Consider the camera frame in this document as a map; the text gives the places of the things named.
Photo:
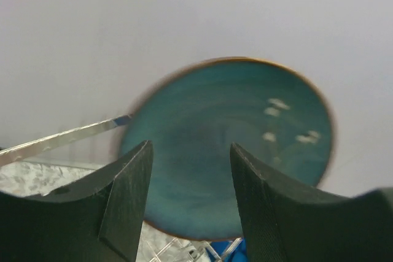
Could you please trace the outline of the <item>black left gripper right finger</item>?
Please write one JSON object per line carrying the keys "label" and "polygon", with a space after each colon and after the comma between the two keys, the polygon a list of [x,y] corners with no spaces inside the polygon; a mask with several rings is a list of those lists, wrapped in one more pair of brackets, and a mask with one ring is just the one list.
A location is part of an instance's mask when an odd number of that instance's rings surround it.
{"label": "black left gripper right finger", "polygon": [[292,179],[238,144],[230,163],[249,261],[391,261],[392,189],[347,198]]}

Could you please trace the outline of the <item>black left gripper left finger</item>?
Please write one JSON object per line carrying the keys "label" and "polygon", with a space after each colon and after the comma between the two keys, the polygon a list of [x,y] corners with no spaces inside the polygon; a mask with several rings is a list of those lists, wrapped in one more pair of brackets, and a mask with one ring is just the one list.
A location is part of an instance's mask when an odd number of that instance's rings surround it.
{"label": "black left gripper left finger", "polygon": [[45,196],[1,193],[1,260],[134,261],[153,157],[143,141]]}

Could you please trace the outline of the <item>dark teal round plate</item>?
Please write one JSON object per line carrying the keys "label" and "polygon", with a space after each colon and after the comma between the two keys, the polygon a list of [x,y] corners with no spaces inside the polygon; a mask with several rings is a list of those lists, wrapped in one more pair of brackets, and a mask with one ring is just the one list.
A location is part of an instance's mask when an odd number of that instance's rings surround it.
{"label": "dark teal round plate", "polygon": [[333,114],[317,87],[288,67],[255,58],[189,66],[154,87],[131,115],[117,153],[144,140],[154,149],[144,220],[182,239],[241,236],[232,143],[311,186],[321,182],[335,149]]}

